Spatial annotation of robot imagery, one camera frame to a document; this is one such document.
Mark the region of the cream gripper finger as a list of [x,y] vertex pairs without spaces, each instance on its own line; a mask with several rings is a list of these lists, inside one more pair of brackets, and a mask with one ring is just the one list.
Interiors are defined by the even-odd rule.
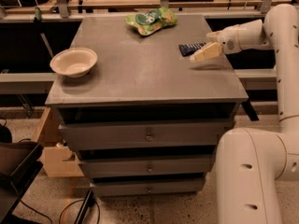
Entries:
[[210,32],[206,34],[206,37],[211,42],[220,42],[221,41],[221,31]]
[[222,54],[222,45],[218,42],[209,42],[202,48],[197,50],[191,57],[191,62],[202,62],[205,60],[213,59]]

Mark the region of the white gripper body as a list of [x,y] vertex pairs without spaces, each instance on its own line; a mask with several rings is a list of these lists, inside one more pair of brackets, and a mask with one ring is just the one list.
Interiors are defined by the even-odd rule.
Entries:
[[225,54],[260,49],[264,42],[263,22],[256,20],[226,27],[218,32],[217,41]]

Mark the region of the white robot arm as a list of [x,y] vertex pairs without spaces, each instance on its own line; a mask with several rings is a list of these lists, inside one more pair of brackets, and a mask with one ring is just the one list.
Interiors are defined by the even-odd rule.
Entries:
[[236,128],[217,147],[218,224],[282,224],[277,180],[299,176],[298,11],[272,7],[265,18],[209,33],[209,42],[192,56],[203,62],[244,49],[275,52],[280,131]]

